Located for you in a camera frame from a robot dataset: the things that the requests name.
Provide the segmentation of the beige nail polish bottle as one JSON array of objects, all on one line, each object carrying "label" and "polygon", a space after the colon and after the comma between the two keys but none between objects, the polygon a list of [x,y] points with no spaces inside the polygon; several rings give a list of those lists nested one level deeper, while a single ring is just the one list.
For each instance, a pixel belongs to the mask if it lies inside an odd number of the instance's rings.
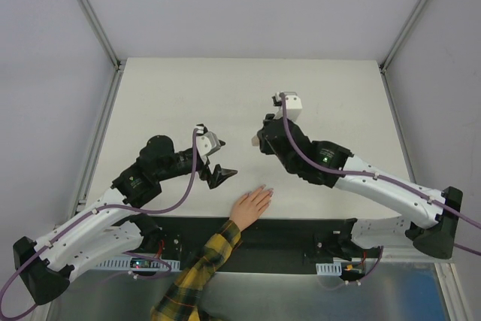
[{"label": "beige nail polish bottle", "polygon": [[260,140],[259,140],[259,137],[257,135],[254,135],[251,139],[251,144],[254,146],[254,147],[259,147],[260,145]]}]

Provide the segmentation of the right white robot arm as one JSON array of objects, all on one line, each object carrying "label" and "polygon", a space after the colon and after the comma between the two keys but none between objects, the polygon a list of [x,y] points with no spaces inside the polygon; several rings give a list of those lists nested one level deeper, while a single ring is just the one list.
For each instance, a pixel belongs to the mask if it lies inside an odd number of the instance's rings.
[{"label": "right white robot arm", "polygon": [[435,259],[452,257],[463,198],[460,189],[430,189],[385,174],[339,144],[310,140],[294,122],[274,114],[266,115],[252,143],[308,183],[360,195],[397,213],[380,220],[353,220],[350,231],[338,238],[345,256],[412,244]]}]

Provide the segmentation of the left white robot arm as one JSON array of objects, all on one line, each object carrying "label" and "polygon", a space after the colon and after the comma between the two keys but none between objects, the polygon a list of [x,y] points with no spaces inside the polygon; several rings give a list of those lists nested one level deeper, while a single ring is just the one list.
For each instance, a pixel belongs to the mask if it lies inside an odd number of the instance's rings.
[{"label": "left white robot arm", "polygon": [[154,251],[161,239],[154,210],[143,207],[162,191],[161,183],[187,175],[215,189],[235,170],[210,167],[209,156],[224,146],[215,133],[195,129],[192,146],[175,151],[165,135],[148,140],[135,162],[103,195],[45,236],[13,245],[15,269],[36,305],[58,298],[81,274],[131,250]]}]

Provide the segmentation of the yellow plaid sleeve forearm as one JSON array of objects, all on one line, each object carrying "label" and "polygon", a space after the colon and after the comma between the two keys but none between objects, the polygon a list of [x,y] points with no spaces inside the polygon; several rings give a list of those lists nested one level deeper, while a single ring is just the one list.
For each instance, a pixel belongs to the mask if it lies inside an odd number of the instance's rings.
[{"label": "yellow plaid sleeve forearm", "polygon": [[241,231],[226,221],[180,272],[163,298],[150,311],[151,320],[218,320],[199,306],[208,281],[229,259],[241,240]]}]

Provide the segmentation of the person's hand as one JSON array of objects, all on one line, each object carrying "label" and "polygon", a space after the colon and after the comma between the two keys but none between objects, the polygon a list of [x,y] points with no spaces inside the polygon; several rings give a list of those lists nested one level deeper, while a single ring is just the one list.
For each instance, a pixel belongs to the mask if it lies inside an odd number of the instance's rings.
[{"label": "person's hand", "polygon": [[250,227],[269,208],[273,189],[262,185],[241,196],[233,205],[229,220],[242,232]]}]

